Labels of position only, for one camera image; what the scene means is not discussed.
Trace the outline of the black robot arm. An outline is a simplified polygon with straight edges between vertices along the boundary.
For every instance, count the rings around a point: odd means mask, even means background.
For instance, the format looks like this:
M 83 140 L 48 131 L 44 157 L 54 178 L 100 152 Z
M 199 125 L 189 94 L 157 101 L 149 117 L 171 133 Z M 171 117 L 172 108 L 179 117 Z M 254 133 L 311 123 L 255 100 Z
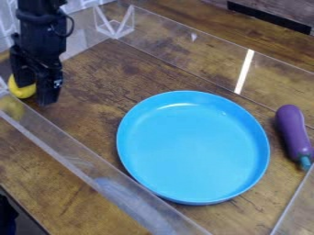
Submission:
M 18 89 L 36 87 L 40 106 L 57 102 L 63 85 L 60 55 L 67 51 L 73 18 L 63 11 L 67 0 L 17 0 L 20 32 L 10 35 L 9 63 Z

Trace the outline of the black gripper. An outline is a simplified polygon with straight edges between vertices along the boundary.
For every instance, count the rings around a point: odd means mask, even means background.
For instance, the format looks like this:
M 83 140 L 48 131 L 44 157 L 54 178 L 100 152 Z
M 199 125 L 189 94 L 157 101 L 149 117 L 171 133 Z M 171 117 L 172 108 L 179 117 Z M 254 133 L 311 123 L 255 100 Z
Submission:
M 36 15 L 16 10 L 20 32 L 12 35 L 22 55 L 10 54 L 9 62 L 16 85 L 36 83 L 36 99 L 40 106 L 57 102 L 63 86 L 60 55 L 67 51 L 67 38 L 75 28 L 73 18 L 61 10 Z M 34 70 L 34 61 L 42 66 Z

